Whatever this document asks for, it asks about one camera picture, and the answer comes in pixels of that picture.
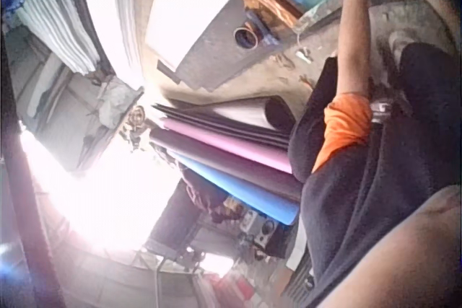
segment person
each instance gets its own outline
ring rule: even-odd
[[[374,107],[367,0],[344,0],[338,58],[290,139],[315,280],[307,307],[461,304],[458,65],[405,32],[389,43],[401,91],[390,95],[403,97]]]
[[[180,162],[177,162],[177,166],[187,185],[186,192],[189,198],[197,208],[206,211],[215,224],[221,224],[224,220],[238,220],[242,217],[242,205],[230,194]]]

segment round hole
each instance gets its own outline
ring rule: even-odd
[[[251,50],[258,45],[257,35],[245,27],[237,28],[234,31],[234,39],[240,47],[247,50]]]

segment floor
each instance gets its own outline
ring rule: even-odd
[[[300,46],[293,45],[283,53],[270,56],[212,93],[204,89],[193,91],[183,83],[175,84],[159,72],[156,55],[144,44],[151,4],[152,0],[136,0],[137,36],[144,77],[147,80],[146,94],[143,99],[147,104],[161,102],[166,97],[203,104],[277,94],[284,98],[295,117],[299,118],[318,80],[326,57],[337,49],[338,20],[301,40]],[[371,7],[370,21],[372,76],[376,81],[384,77],[383,63],[377,44],[386,43],[388,36],[395,30],[411,29],[421,41],[432,43],[450,54],[456,54],[444,24],[424,0]],[[300,47],[308,49],[310,63],[296,56]],[[283,268],[274,263],[261,271],[262,278],[266,280],[256,279],[255,283],[261,287],[262,292],[266,291],[265,285],[270,276],[272,278],[277,276],[279,270],[283,271]]]

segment white board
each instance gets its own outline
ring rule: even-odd
[[[146,44],[176,71],[194,43],[229,0],[154,0]]]

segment leg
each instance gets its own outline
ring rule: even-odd
[[[414,117],[448,160],[460,153],[461,78],[457,62],[440,49],[412,43],[403,50],[400,83]]]
[[[305,113],[295,126],[289,141],[289,160],[294,176],[305,182],[324,143],[324,109],[335,97],[337,60],[327,58]]]

